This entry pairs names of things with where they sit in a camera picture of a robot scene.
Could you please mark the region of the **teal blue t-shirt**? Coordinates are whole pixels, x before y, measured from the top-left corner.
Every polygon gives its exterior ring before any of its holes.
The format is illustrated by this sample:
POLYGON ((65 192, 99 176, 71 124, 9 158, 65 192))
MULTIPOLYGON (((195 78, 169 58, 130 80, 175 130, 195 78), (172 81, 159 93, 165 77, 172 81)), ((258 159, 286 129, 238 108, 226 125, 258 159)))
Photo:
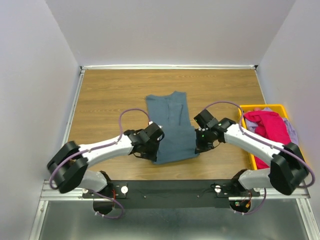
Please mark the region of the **teal blue t-shirt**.
POLYGON ((148 115, 162 126, 164 139, 160 141, 155 165, 169 164, 199 156, 196 150, 196 132, 192 126, 185 92, 145 97, 148 115))

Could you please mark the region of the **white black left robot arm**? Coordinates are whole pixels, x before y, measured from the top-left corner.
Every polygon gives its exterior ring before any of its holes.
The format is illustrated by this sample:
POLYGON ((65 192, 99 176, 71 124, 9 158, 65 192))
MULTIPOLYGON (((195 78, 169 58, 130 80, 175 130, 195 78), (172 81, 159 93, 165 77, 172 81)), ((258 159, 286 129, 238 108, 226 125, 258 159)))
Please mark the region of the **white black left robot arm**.
POLYGON ((88 168, 120 156, 139 154, 138 157, 155 162, 160 141, 165 134, 154 122, 145 129, 126 130, 119 136, 91 144, 65 143, 47 164, 49 184, 61 194, 76 188, 93 190, 99 197, 110 194, 111 185, 102 172, 88 168))

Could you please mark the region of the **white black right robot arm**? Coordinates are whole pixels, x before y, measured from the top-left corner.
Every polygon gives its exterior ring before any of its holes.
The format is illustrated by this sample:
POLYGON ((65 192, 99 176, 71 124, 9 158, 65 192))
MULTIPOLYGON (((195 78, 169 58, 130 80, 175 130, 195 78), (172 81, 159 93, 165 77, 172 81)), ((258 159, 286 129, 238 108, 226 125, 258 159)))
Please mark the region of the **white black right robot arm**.
POLYGON ((232 177, 230 191, 241 196, 254 188, 274 188, 283 195, 291 195, 309 175, 299 147, 268 140, 240 126, 229 118, 217 120, 204 109, 194 117, 198 124, 196 153, 214 149, 214 142, 228 143, 258 157, 268 167, 258 170, 243 169, 232 177))

